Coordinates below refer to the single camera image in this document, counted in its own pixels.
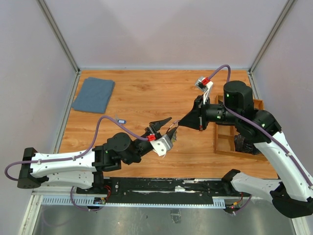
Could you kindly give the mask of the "wooden compartment tray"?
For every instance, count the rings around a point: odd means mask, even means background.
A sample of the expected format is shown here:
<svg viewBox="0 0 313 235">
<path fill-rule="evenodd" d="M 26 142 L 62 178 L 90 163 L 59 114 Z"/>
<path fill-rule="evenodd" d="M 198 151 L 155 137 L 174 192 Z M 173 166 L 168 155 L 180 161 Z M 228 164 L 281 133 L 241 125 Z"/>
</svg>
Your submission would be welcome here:
<svg viewBox="0 0 313 235">
<path fill-rule="evenodd" d="M 235 151 L 234 137 L 239 133 L 234 126 L 214 125 L 213 149 L 215 154 L 238 157 L 243 159 L 253 159 L 267 161 L 263 154 L 252 155 Z"/>
</svg>

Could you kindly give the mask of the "blue tag key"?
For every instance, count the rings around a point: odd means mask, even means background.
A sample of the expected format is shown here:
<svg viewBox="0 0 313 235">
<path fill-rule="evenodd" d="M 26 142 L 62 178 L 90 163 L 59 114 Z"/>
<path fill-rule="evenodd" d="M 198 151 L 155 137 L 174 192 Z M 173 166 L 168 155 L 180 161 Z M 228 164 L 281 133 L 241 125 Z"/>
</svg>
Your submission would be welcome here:
<svg viewBox="0 0 313 235">
<path fill-rule="evenodd" d="M 118 117 L 118 115 L 115 116 L 115 120 L 116 120 L 118 123 L 120 123 L 120 124 L 126 124 L 126 123 L 127 123 L 126 120 L 120 119 L 120 118 Z"/>
</svg>

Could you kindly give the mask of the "left aluminium frame post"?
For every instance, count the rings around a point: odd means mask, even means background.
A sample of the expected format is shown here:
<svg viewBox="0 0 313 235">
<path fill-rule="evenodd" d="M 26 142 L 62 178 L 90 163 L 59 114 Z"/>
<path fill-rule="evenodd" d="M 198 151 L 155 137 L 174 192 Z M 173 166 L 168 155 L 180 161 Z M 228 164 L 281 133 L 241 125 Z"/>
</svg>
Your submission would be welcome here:
<svg viewBox="0 0 313 235">
<path fill-rule="evenodd" d="M 68 59 L 70 65 L 72 66 L 72 68 L 74 69 L 74 71 L 76 73 L 80 72 L 80 68 L 78 66 L 78 64 L 76 63 L 66 41 L 64 40 L 64 37 L 52 15 L 52 12 L 50 11 L 47 3 L 45 0 L 36 0 L 36 3 L 38 4 L 39 8 L 41 9 L 44 17 L 46 18 L 54 36 L 56 37 L 61 49 L 63 50 L 66 58 Z"/>
</svg>

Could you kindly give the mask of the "rolled dark tie right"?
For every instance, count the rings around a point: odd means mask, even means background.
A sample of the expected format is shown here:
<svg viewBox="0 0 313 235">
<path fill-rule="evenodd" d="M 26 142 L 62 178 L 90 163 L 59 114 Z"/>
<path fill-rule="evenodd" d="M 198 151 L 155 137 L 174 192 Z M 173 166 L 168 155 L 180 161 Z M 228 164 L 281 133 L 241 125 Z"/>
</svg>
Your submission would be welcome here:
<svg viewBox="0 0 313 235">
<path fill-rule="evenodd" d="M 252 155 L 258 155 L 261 153 L 252 143 L 248 142 L 246 138 L 241 135 L 234 136 L 234 145 L 236 152 L 242 152 Z"/>
</svg>

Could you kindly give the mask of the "large metal keyring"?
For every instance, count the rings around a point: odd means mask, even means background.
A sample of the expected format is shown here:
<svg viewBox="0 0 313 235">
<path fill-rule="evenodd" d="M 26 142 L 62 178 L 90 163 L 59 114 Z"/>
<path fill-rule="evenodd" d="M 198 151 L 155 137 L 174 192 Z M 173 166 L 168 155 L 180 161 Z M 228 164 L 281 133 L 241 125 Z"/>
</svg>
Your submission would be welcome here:
<svg viewBox="0 0 313 235">
<path fill-rule="evenodd" d="M 179 120 L 174 121 L 166 131 L 166 135 L 170 138 L 171 142 L 177 141 L 177 129 Z"/>
</svg>

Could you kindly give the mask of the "black mounting base rail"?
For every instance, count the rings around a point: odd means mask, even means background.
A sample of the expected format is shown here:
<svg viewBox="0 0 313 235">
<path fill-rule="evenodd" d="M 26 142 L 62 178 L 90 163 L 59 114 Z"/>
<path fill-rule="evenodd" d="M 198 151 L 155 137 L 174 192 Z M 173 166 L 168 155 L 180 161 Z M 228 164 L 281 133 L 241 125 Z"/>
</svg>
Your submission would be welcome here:
<svg viewBox="0 0 313 235">
<path fill-rule="evenodd" d="M 214 197 L 229 199 L 240 198 L 242 195 L 221 180 L 122 177 L 96 180 L 91 188 L 78 188 L 76 193 L 104 195 L 108 189 L 111 190 L 109 203 L 135 205 L 212 205 Z"/>
</svg>

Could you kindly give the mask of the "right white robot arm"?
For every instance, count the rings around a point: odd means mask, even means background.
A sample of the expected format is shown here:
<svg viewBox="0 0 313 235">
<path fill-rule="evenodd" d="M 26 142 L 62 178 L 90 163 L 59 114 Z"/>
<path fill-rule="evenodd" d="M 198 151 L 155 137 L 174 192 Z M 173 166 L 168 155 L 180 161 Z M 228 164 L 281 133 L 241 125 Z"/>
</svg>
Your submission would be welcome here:
<svg viewBox="0 0 313 235">
<path fill-rule="evenodd" d="M 210 122 L 234 126 L 275 169 L 278 180 L 264 180 L 232 169 L 222 177 L 222 191 L 228 196 L 248 193 L 267 200 L 284 216 L 299 218 L 313 213 L 313 178 L 289 146 L 281 126 L 266 110 L 254 107 L 251 87 L 242 81 L 224 84 L 222 104 L 211 104 L 213 82 L 203 77 L 195 83 L 203 95 L 194 100 L 192 110 L 179 126 L 203 131 Z"/>
</svg>

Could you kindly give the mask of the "right aluminium frame post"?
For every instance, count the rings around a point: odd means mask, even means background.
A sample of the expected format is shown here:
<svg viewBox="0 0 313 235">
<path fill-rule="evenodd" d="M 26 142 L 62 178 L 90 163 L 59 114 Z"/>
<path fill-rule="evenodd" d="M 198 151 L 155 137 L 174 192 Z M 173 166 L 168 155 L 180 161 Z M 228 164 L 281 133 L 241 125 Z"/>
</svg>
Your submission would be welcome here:
<svg viewBox="0 0 313 235">
<path fill-rule="evenodd" d="M 287 0 L 285 5 L 283 6 L 278 18 L 276 19 L 273 27 L 271 28 L 268 36 L 266 37 L 264 43 L 262 44 L 260 50 L 258 51 L 255 59 L 253 60 L 250 68 L 248 69 L 248 74 L 252 75 L 256 70 L 258 64 L 261 62 L 262 58 L 264 57 L 266 51 L 270 47 L 272 41 L 274 40 L 276 34 L 278 33 L 279 29 L 283 25 L 284 21 L 288 17 L 289 13 L 297 3 L 297 0 Z"/>
</svg>

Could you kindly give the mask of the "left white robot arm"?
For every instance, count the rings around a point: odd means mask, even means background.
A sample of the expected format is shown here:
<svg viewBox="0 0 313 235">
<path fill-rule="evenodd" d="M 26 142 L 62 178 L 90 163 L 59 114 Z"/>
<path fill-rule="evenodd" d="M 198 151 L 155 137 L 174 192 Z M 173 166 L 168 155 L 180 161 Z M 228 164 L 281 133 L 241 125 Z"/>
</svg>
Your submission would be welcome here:
<svg viewBox="0 0 313 235">
<path fill-rule="evenodd" d="M 164 135 L 159 131 L 170 121 L 154 121 L 135 140 L 125 130 L 107 139 L 103 145 L 91 143 L 86 150 L 70 153 L 44 154 L 33 147 L 24 150 L 18 177 L 18 188 L 33 189 L 40 186 L 74 186 L 98 194 L 104 190 L 103 172 L 120 170 L 122 164 L 141 162 L 141 158 L 155 152 L 164 157 L 173 147 L 172 137 L 177 129 Z"/>
</svg>

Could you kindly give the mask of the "aluminium frame post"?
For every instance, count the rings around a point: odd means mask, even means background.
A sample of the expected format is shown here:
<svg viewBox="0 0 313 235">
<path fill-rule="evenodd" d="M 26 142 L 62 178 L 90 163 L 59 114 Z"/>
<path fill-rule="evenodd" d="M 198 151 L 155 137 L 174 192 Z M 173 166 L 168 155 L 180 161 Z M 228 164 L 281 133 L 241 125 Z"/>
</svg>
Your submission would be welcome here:
<svg viewBox="0 0 313 235">
<path fill-rule="evenodd" d="M 74 71 L 76 73 L 80 72 L 80 68 L 78 66 L 78 64 L 76 63 L 66 41 L 64 40 L 64 37 L 52 15 L 52 12 L 50 11 L 47 3 L 45 0 L 36 0 L 36 3 L 38 4 L 39 8 L 41 9 L 44 17 L 46 18 L 54 36 L 56 37 L 61 49 L 63 50 L 66 58 L 68 59 L 70 65 L 72 66 L 72 68 L 74 69 Z"/>
<path fill-rule="evenodd" d="M 258 51 L 255 59 L 253 60 L 250 68 L 248 69 L 248 74 L 252 75 L 256 70 L 258 64 L 261 62 L 262 58 L 264 57 L 266 51 L 270 47 L 272 41 L 274 40 L 276 34 L 278 33 L 279 29 L 283 25 L 284 21 L 288 17 L 289 13 L 297 3 L 297 0 L 287 0 L 285 5 L 283 6 L 278 18 L 276 19 L 273 27 L 271 28 L 268 36 L 266 37 L 264 43 L 262 44 L 260 50 Z"/>
</svg>

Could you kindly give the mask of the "blue folded cloth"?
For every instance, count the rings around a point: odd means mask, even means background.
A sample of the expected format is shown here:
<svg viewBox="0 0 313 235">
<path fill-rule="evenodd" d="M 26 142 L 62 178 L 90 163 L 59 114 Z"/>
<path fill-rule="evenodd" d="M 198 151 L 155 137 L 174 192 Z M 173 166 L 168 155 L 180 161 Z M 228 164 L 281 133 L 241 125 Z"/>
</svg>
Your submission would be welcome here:
<svg viewBox="0 0 313 235">
<path fill-rule="evenodd" d="M 75 111 L 104 114 L 114 87 L 112 80 L 89 77 L 83 82 L 71 107 Z"/>
</svg>

